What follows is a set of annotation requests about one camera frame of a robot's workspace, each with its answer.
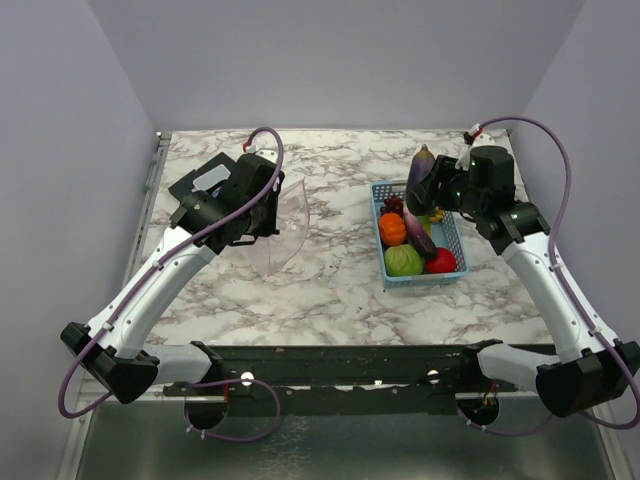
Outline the dark purple toy eggplant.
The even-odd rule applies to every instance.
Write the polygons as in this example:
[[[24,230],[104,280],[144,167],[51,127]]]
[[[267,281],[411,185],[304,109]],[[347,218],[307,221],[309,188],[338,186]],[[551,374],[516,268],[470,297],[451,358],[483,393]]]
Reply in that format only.
[[[405,188],[405,200],[409,211],[414,215],[423,215],[425,207],[421,197],[423,189],[422,182],[429,176],[436,159],[426,144],[423,144],[418,152],[414,155]]]

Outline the clear pink zip top bag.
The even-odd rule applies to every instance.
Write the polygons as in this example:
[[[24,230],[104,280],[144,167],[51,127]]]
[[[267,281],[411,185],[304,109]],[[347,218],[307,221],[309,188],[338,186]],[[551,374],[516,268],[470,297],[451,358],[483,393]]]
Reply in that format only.
[[[279,233],[261,239],[256,271],[270,276],[280,271],[302,249],[310,224],[310,207],[305,179],[295,181],[281,192],[278,205]]]

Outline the green toy cabbage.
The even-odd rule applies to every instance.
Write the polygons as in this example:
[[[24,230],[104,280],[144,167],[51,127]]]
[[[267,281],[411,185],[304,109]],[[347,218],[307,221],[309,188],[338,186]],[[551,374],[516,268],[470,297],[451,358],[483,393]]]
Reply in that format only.
[[[422,257],[409,244],[389,247],[384,253],[384,265],[392,277],[421,275],[424,270]]]

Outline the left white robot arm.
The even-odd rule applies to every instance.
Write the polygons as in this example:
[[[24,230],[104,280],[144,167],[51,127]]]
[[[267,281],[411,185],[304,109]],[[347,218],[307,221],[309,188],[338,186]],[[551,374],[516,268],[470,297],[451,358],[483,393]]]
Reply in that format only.
[[[218,154],[169,189],[178,207],[159,243],[123,290],[87,323],[71,322],[61,341],[120,403],[150,387],[186,382],[206,395],[220,385],[212,350],[198,342],[151,346],[155,324],[187,283],[225,248],[278,234],[281,152]]]

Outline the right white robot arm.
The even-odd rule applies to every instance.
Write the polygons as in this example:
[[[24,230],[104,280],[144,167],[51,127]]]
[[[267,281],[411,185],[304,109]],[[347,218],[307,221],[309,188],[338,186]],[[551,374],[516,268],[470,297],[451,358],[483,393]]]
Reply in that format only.
[[[423,146],[411,162],[405,215],[440,208],[469,216],[520,278],[551,335],[552,355],[498,340],[468,347],[459,367],[461,383],[472,391],[494,380],[524,387],[563,418],[617,399],[634,386],[639,345],[621,341],[563,272],[549,243],[549,224],[534,204],[516,197],[514,167],[509,152],[495,145],[472,148],[466,167]]]

